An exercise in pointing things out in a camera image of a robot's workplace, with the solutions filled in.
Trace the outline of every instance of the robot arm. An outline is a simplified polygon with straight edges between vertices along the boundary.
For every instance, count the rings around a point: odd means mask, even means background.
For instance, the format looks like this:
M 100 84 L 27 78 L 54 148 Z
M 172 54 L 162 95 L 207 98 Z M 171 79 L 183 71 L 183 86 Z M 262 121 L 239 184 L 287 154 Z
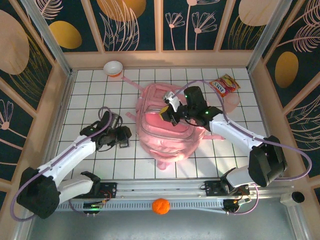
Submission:
M 56 210 L 59 204 L 69 199 L 87 193 L 96 195 L 100 189 L 100 178 L 88 171 L 70 180 L 63 181 L 63 179 L 83 159 L 99 150 L 103 145 L 113 147 L 120 144 L 120 148 L 129 146 L 131 131 L 126 126 L 117 127 L 121 117 L 115 113 L 112 113 L 111 123 L 104 131 L 88 138 L 101 130 L 107 124 L 109 117 L 109 112 L 105 112 L 101 121 L 96 121 L 82 129 L 80 136 L 54 159 L 37 169 L 29 167 L 24 170 L 20 187 L 39 172 L 50 168 L 19 194 L 17 203 L 45 219 Z
M 287 162 L 282 148 L 256 140 L 265 139 L 280 143 L 275 136 L 266 138 L 245 129 L 230 119 L 226 121 L 220 109 L 207 105 L 198 86 L 186 88 L 184 95 L 186 105 L 177 101 L 178 97 L 172 93 L 164 96 L 164 101 L 168 104 L 160 112 L 164 121 L 171 122 L 175 126 L 180 120 L 193 119 L 198 126 L 224 137 L 249 157 L 248 166 L 233 168 L 220 178 L 221 185 L 227 194 L 242 185 L 251 183 L 266 187 L 286 170 Z

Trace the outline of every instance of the white bowl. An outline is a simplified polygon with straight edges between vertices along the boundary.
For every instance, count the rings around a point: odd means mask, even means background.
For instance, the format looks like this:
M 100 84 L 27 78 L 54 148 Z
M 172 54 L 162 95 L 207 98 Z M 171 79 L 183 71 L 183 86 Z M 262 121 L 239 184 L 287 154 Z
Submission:
M 121 64 L 121 62 L 109 61 L 104 65 L 103 71 L 110 77 L 116 77 L 122 72 L 123 68 L 124 66 Z

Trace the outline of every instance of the orange ball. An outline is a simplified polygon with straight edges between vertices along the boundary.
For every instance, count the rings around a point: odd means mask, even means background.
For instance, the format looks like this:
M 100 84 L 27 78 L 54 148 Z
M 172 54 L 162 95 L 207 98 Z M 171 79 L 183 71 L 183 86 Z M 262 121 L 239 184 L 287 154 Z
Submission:
M 166 214 L 170 210 L 170 202 L 166 199 L 159 198 L 152 203 L 152 210 L 156 214 Z

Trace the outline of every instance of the pink bag strap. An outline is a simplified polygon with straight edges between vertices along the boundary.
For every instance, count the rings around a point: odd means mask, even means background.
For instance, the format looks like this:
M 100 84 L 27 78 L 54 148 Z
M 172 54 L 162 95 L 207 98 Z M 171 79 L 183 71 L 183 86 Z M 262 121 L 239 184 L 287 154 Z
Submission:
M 202 139 L 209 139 L 209 140 L 225 140 L 223 136 L 220 136 L 218 134 L 213 135 L 204 135 Z
M 123 76 L 121 78 L 123 81 L 127 82 L 128 84 L 131 84 L 132 86 L 134 86 L 136 89 L 139 89 L 141 92 L 143 92 L 143 90 L 145 90 L 142 86 L 140 86 L 139 84 L 137 84 L 136 82 L 130 80 L 129 78 Z
M 127 112 L 125 115 L 126 115 L 128 118 L 130 118 L 132 121 L 136 122 L 136 116 L 133 115 L 132 113 Z

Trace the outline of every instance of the red snack package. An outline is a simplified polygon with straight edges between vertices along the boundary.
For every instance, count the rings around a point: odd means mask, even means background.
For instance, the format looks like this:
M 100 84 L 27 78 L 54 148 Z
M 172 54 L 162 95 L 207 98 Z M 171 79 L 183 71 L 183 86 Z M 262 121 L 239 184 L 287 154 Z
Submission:
M 210 84 L 217 90 L 221 97 L 225 97 L 229 93 L 232 93 L 240 88 L 236 80 L 234 80 L 228 74 L 211 81 Z

